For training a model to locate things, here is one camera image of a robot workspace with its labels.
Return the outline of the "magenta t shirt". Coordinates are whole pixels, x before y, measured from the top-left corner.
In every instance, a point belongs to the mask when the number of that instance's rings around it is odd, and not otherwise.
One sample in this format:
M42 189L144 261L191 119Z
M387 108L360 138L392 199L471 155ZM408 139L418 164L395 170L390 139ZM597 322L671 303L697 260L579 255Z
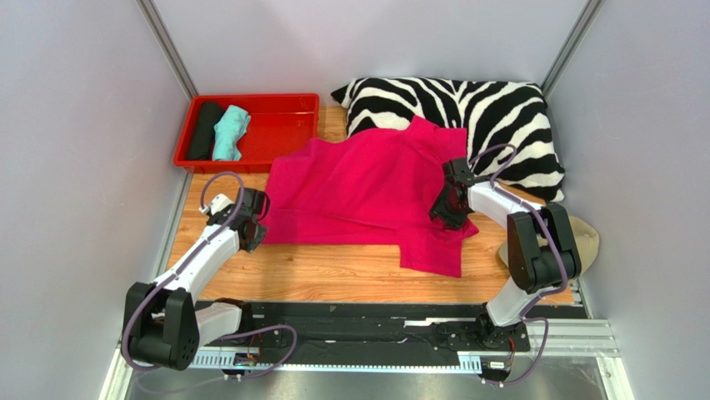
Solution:
M428 213L443 164L465 155L466 139L464 129L417 117L403 130L310 140L272 165L266 243L396 245L403 268L460 277L463 241L478 229L465 222L447 230Z

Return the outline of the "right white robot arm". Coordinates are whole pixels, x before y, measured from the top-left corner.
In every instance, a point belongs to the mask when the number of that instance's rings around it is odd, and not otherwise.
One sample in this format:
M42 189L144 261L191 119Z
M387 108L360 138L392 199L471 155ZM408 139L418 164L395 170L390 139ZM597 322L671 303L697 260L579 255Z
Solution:
M541 298L560 293L582 272L568 213L556 203L527 202L491 177L477 177L466 159L442 165L443 187L429 211L450 230L462 229L471 213L482 213L507 231L510 277L486 305L494 327L520 323Z

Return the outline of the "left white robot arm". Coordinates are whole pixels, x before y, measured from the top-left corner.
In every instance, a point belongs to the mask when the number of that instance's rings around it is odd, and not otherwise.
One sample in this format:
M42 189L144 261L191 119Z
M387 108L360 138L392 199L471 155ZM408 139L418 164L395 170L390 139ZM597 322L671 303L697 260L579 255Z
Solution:
M219 299L199 309L197 300L226 261L262 243L270 203L254 188L240 190L234 200L218 194L201 203L207 223L198 240L165 273L127 291L121 352L129 365L182 371L199 348L238 333L247 319L245 302Z

